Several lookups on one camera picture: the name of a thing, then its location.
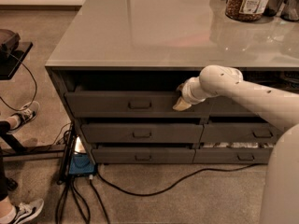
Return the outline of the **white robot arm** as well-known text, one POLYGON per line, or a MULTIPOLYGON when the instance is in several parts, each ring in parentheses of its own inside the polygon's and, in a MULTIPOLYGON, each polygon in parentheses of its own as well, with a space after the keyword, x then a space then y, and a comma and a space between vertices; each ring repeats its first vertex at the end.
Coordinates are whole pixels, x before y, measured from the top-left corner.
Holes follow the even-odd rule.
POLYGON ((259 224, 299 224, 299 95, 248 82, 239 70, 218 65, 178 89, 177 111, 225 96, 283 131, 268 162, 259 224))

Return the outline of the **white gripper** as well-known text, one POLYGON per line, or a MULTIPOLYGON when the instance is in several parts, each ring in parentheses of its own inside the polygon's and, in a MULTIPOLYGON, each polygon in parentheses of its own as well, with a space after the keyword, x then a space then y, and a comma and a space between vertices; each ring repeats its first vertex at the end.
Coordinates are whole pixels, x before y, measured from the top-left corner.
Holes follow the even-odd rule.
POLYGON ((177 102, 173 105, 176 111, 184 111, 192 105, 202 103, 207 98, 217 97, 217 94, 211 91, 205 91, 201 85, 199 77, 191 77, 177 87, 180 96, 177 102))

